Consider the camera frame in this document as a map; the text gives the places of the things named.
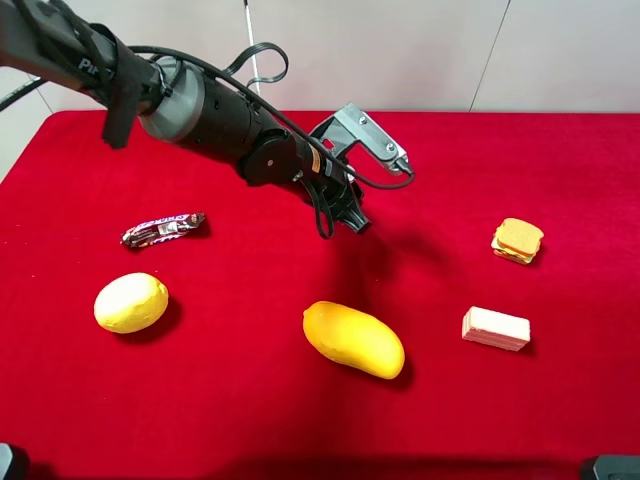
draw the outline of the red table surface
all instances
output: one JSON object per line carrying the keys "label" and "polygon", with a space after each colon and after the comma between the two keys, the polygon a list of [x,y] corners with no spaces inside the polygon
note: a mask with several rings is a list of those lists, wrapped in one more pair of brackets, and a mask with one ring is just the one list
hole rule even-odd
{"label": "red table surface", "polygon": [[[367,188],[372,228],[330,241],[291,193],[137,126],[112,151],[101,112],[46,121],[0,185],[0,441],[33,478],[553,479],[640,453],[640,116],[373,116],[416,181]],[[195,211],[208,236],[119,244]],[[509,216],[545,232],[529,267],[490,248]],[[106,332],[97,293],[137,271],[167,285],[167,313]],[[318,300],[387,323],[401,376],[316,352]],[[472,305],[530,319],[532,344],[461,340]]]}

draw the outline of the mango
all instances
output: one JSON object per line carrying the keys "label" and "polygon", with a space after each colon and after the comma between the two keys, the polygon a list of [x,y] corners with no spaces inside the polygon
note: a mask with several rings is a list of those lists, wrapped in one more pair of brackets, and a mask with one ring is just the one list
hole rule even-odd
{"label": "mango", "polygon": [[160,280],[146,273],[130,273],[100,291],[93,313],[102,328],[133,333],[155,323],[168,303],[169,292]]}
{"label": "mango", "polygon": [[391,380],[404,366],[398,336],[377,318],[332,302],[316,302],[304,312],[304,334],[334,362]]}

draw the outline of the chocolate bar wrapper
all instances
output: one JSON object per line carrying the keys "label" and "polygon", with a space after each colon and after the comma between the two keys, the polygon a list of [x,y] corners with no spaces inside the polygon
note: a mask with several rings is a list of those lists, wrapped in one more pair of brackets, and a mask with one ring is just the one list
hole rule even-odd
{"label": "chocolate bar wrapper", "polygon": [[143,248],[180,238],[204,222],[204,213],[185,213],[141,223],[122,234],[121,243],[130,248]]}

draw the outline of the yellow lemon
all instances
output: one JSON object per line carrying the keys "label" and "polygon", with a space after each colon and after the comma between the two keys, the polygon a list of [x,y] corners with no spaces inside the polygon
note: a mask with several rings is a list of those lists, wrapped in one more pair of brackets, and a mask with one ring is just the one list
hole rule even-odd
{"label": "yellow lemon", "polygon": [[93,305],[98,324],[110,332],[132,333],[153,324],[164,313],[169,293],[157,278],[130,273],[104,287]]}
{"label": "yellow lemon", "polygon": [[398,336],[371,315],[331,302],[316,302],[304,312],[307,340],[322,355],[380,378],[398,376],[404,349]]}

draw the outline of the robotic arm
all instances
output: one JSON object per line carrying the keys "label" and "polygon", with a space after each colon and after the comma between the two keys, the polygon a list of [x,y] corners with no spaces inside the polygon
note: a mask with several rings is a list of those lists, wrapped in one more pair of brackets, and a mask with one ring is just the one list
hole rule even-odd
{"label": "robotic arm", "polygon": [[[254,78],[247,86],[233,78],[263,50],[281,55],[285,70],[280,75]],[[52,81],[106,106],[103,139],[113,148],[126,146],[137,116],[153,137],[229,163],[251,186],[271,183],[300,191],[315,209],[323,238],[333,234],[334,220],[355,232],[369,225],[356,180],[395,189],[414,178],[406,152],[355,105],[307,134],[250,90],[252,83],[272,83],[286,74],[287,56],[274,44],[248,48],[223,71],[176,50],[127,47],[103,25],[79,18],[62,0],[0,0],[3,65],[39,76],[35,86]],[[24,93],[0,102],[0,111]],[[357,143],[391,174],[408,178],[386,185],[358,174],[347,159]]]}

